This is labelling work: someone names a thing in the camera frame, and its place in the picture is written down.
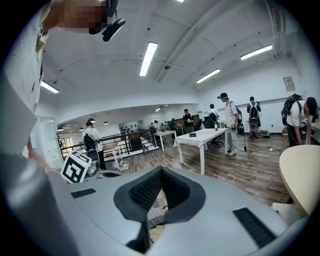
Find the white t-shirt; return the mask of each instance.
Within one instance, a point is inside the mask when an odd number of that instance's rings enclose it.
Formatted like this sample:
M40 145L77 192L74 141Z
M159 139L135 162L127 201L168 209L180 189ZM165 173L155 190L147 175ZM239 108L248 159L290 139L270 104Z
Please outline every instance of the white t-shirt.
M299 100L299 103L301 105L301 113L299 110L299 105L297 102L293 103L291 107L291 114L286 117L286 122L288 125L294 126L294 127L301 127L301 123L303 120L307 120L308 123L312 122L312 115L306 117L304 113L304 104L306 103L305 100Z
M94 140L95 146L98 152L102 151L103 150L102 143L99 142L99 140L101 140L101 135L98 132L98 130L95 128L86 128L81 134L82 141L84 140L84 137L86 136L86 134L88 134L88 136Z
M226 127L231 128L231 124L234 124L236 121L235 115L238 114L235 103L234 102L231 103L230 101L228 105L225 104L224 111L225 111L225 118L226 118Z
M214 115L216 116L216 118L219 117L219 111L216 110L215 108L211 108L209 111L208 111L208 117L210 117L210 114L211 113L214 113Z
M21 32L3 65L2 75L25 105L35 113L39 103L40 86L43 78L42 52L48 38L43 35L42 23L50 10L50 3L41 8ZM23 156L29 151L24 147Z

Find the black pants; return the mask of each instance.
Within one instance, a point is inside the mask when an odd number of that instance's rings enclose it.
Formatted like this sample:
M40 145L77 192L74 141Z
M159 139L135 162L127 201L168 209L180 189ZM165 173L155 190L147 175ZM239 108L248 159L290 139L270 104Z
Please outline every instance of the black pants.
M104 151L103 150L99 151L98 155L99 155L100 169L101 170L105 170L106 169L106 164L105 164L105 158L104 158Z
M299 145L295 127L290 124L288 124L287 127L288 127L289 147L294 147ZM302 135L301 127L299 128L299 133L301 138L301 135Z

